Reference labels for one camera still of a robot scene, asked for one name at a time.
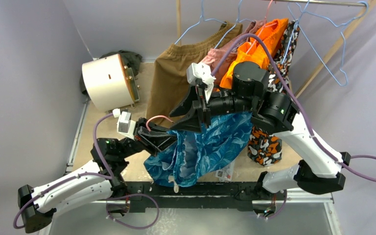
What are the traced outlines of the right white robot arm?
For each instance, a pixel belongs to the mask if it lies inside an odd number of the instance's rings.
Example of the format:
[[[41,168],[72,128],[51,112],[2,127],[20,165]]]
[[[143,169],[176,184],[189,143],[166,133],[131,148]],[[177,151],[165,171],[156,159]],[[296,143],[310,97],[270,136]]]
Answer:
[[[284,170],[263,172],[255,186],[256,195],[267,199],[283,189],[301,188],[312,194],[325,194],[344,188],[342,166],[350,162],[350,154],[328,149],[315,132],[306,126],[303,112],[289,95],[268,90],[269,72],[254,62],[234,67],[230,90],[209,93],[206,73],[197,72],[201,64],[187,70],[190,89],[170,112],[180,117],[172,130],[200,132],[211,118],[224,114],[251,112],[251,123],[285,141],[301,160]]]

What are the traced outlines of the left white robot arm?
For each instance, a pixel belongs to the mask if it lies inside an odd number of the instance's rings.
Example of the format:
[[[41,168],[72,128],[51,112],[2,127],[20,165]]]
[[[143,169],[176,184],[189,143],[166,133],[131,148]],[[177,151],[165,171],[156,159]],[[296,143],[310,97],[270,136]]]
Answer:
[[[142,151],[156,156],[177,141],[177,136],[166,128],[146,122],[145,118],[132,121],[120,140],[96,138],[92,160],[79,169],[39,187],[20,187],[20,210],[14,228],[30,234],[48,226],[56,216],[93,201],[142,197],[142,189],[129,187],[121,175],[129,164],[126,158]]]

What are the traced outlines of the white cylindrical drum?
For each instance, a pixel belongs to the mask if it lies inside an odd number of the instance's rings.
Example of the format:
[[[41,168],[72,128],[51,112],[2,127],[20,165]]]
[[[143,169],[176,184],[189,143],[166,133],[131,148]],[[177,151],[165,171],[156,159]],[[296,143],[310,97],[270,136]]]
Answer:
[[[87,94],[102,112],[140,101],[136,76],[119,54],[82,64],[82,75]]]

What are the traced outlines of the orange shorts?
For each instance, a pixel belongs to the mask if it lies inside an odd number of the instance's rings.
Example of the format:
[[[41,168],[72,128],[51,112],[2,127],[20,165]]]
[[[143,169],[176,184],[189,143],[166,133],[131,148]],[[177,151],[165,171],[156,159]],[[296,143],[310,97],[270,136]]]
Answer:
[[[280,40],[282,39],[283,33],[286,30],[288,24],[288,18],[274,19],[273,21],[266,24],[266,27],[260,34],[259,38],[266,45],[271,56],[274,56],[276,54],[276,51],[279,49]],[[261,69],[268,69],[268,65],[270,64],[269,58],[265,53],[262,45],[258,41],[254,45],[252,50],[248,54],[246,54],[247,49],[250,47],[250,44],[254,40],[255,39],[251,38],[249,42],[244,42],[237,48],[237,57],[230,64],[226,74],[221,79],[221,82],[219,84],[220,87],[225,89],[232,88],[233,70],[235,65],[237,65],[238,63],[251,61],[258,64]]]

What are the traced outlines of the metal hanging rod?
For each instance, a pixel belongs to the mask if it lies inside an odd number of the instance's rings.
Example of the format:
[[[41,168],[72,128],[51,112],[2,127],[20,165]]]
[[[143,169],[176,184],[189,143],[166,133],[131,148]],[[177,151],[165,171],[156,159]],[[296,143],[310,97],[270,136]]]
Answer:
[[[275,0],[278,2],[287,2],[287,3],[309,3],[309,4],[318,4],[318,5],[337,5],[337,6],[350,6],[350,7],[366,7],[367,3],[360,2],[348,2],[348,1],[332,1],[332,0]]]

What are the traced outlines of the aluminium frame rail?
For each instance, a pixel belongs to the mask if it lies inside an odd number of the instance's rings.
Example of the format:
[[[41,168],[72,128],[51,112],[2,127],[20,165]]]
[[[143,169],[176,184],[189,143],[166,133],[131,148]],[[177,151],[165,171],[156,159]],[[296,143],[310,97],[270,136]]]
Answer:
[[[97,111],[91,101],[85,102],[78,119],[78,126],[72,137],[72,146],[66,171],[75,170],[90,160],[92,124],[104,112]],[[286,143],[283,159],[269,171],[286,169],[300,160],[298,154]],[[244,150],[235,161],[235,181],[257,180],[264,168],[253,163]],[[125,180],[151,181],[142,163],[148,157],[146,152],[130,158],[131,165],[124,170]],[[170,209],[160,204],[157,223],[146,230],[134,230],[106,219],[105,205],[94,202],[76,208],[55,219],[38,235],[343,235],[332,194],[312,195],[301,189],[288,190],[287,203],[273,219],[257,218],[251,212],[235,209]],[[130,213],[122,220],[142,226],[151,223],[156,216],[155,209],[145,213]]]

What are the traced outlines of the brown shorts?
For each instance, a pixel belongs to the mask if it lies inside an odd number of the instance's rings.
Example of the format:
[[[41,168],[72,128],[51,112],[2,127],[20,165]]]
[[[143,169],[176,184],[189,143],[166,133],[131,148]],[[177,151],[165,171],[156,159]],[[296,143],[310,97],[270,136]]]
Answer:
[[[169,116],[169,113],[183,100],[189,91],[186,70],[191,63],[199,63],[214,48],[224,33],[233,26],[226,22],[220,29],[205,40],[178,46],[171,44],[154,62],[154,73],[146,118]],[[237,24],[227,34],[219,47],[243,32],[243,25]]]

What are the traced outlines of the camouflage patterned shorts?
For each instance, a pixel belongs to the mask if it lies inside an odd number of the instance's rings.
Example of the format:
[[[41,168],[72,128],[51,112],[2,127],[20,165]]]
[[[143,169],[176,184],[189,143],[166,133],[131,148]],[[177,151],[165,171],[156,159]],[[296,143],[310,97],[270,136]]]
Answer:
[[[272,56],[288,88],[290,88],[290,80],[288,78],[289,68],[300,33],[300,28],[295,25],[295,21],[289,22],[280,40],[279,49]],[[267,70],[270,72],[268,91],[286,94],[284,85],[276,76],[271,64],[268,65]],[[273,134],[268,134],[266,131],[253,126],[248,143],[248,157],[261,166],[274,165],[282,159],[282,140]]]

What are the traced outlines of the blue patterned shorts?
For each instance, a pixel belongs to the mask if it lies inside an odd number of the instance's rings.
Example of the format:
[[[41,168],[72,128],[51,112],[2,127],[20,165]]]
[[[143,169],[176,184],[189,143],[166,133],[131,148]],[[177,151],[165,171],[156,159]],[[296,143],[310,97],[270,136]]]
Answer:
[[[249,112],[214,116],[200,133],[170,130],[176,142],[149,156],[144,167],[160,186],[191,187],[205,174],[229,165],[247,146],[251,116]]]

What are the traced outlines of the pink shorts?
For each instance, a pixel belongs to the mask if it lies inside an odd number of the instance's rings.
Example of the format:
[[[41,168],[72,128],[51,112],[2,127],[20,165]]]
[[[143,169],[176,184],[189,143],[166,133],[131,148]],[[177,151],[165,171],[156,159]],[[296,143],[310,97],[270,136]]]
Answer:
[[[235,40],[238,37],[242,36],[243,34],[247,34],[247,33],[256,33],[257,30],[260,29],[263,25],[264,25],[264,20],[262,20],[262,21],[252,21],[242,33],[240,33],[235,38],[231,39],[224,46],[217,48],[217,49],[211,48],[209,50],[208,54],[200,62],[208,65],[210,67],[211,71],[213,71],[215,69],[215,67],[219,64],[219,62],[221,61],[221,58],[223,57],[223,55],[234,44]],[[246,39],[243,39],[238,44],[236,44],[236,46],[231,50],[231,52],[229,53],[227,58],[225,60],[223,60],[222,65],[218,69],[217,73],[214,75],[214,77],[215,77],[214,86],[215,87],[220,84],[221,79],[226,74],[230,64],[236,59],[237,48],[242,43],[244,43],[245,41],[246,41]]]

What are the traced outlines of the white printed card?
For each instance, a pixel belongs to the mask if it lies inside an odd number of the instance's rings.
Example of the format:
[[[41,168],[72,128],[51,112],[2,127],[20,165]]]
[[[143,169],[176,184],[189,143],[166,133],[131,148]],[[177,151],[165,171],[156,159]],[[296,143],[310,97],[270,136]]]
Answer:
[[[221,182],[230,182],[233,178],[234,167],[235,161],[232,161],[224,168],[219,169],[215,172],[216,178]]]

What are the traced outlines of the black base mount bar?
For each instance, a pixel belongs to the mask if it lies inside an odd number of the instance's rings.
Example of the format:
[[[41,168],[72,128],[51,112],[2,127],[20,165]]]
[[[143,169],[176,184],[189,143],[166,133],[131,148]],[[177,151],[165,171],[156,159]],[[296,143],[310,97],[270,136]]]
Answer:
[[[240,212],[273,212],[285,192],[274,195],[258,189],[256,182],[199,182],[188,188],[163,187],[154,182],[128,182],[129,194],[152,197],[161,209],[236,209]]]

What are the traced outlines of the dark green cloth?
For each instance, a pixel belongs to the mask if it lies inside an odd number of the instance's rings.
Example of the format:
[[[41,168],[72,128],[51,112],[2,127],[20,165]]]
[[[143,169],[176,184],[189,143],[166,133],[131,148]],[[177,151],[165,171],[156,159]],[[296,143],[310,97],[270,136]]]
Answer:
[[[142,56],[131,51],[113,51],[97,60],[82,64],[80,76],[80,90],[87,93],[87,85],[91,94],[96,98],[103,98],[102,92],[107,89],[108,95],[116,97],[120,92],[131,100],[136,100],[136,91],[131,90],[131,80],[139,72]]]

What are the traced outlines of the wooden rack pole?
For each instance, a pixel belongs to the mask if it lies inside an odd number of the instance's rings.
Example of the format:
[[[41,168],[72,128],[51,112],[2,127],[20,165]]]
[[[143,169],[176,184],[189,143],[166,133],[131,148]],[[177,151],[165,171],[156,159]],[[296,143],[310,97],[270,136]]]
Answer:
[[[176,45],[180,44],[180,37],[182,36],[181,33],[181,1],[176,0],[176,32],[177,32],[177,41],[175,42]]]

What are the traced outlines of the wooden diagonal rack bar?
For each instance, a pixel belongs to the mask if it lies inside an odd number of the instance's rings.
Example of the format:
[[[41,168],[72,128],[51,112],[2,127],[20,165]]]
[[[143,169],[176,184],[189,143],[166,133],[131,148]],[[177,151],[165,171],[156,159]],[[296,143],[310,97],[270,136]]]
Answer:
[[[349,25],[347,27],[345,27],[345,29],[343,30],[343,36],[344,36],[345,39],[347,37],[350,37],[354,33],[354,31],[363,22],[366,15],[373,10],[373,8],[376,6],[376,0],[368,0],[367,4],[368,4],[368,9],[365,9],[364,14],[360,13],[359,14],[360,18],[355,19],[354,21],[349,23]],[[306,79],[306,81],[302,84],[302,86],[296,91],[296,93],[295,93],[296,97],[300,97],[303,94],[303,92],[306,90],[306,88],[309,87],[311,82],[314,81],[316,76],[322,71],[322,69],[327,68],[326,63],[330,61],[330,59],[338,52],[339,49],[342,49],[342,52],[344,53],[344,51],[343,51],[344,44],[345,44],[344,39],[338,39],[334,43],[334,45],[329,49],[329,51],[325,54],[325,56],[322,59],[325,64],[323,64],[322,62],[318,64],[318,66],[313,70],[311,75]]]

